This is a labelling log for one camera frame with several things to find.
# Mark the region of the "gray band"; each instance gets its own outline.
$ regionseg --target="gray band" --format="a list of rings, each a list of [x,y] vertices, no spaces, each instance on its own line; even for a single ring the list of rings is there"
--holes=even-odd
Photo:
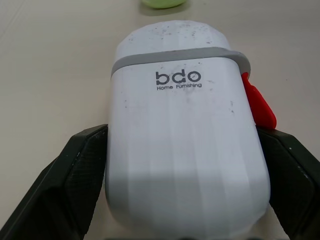
[[[120,58],[112,67],[111,76],[115,71],[132,65],[152,64],[180,60],[206,59],[206,58],[227,58],[235,61],[240,69],[240,73],[251,71],[250,62],[247,57],[238,51],[231,51],[222,47],[204,47],[175,51],[161,51],[130,55]]]

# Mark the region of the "tabletop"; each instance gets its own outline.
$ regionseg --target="tabletop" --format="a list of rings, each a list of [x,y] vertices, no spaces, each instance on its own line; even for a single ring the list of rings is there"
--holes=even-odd
[[[72,135],[108,123],[115,49],[156,22],[222,32],[248,57],[277,129],[320,159],[319,11],[319,0],[189,0],[164,10],[139,0],[0,0],[0,227]],[[102,190],[85,239],[128,236]],[[271,208],[251,236],[288,239]]]

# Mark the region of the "red clip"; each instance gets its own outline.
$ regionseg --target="red clip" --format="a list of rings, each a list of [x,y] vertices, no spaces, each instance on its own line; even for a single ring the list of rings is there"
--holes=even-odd
[[[258,127],[275,129],[277,119],[268,103],[258,89],[250,84],[248,80],[249,74],[247,72],[243,73],[241,77],[255,124]]]

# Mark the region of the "container lid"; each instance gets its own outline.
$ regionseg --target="container lid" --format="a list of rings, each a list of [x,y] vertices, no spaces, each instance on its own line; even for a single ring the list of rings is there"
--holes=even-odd
[[[165,21],[133,31],[117,47],[115,62],[127,56],[219,47],[231,50],[226,37],[196,21]]]

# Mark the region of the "green object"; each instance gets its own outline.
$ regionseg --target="green object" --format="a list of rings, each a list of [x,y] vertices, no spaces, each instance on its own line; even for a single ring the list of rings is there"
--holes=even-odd
[[[142,2],[150,8],[154,9],[168,9],[180,4],[186,0],[142,0]]]

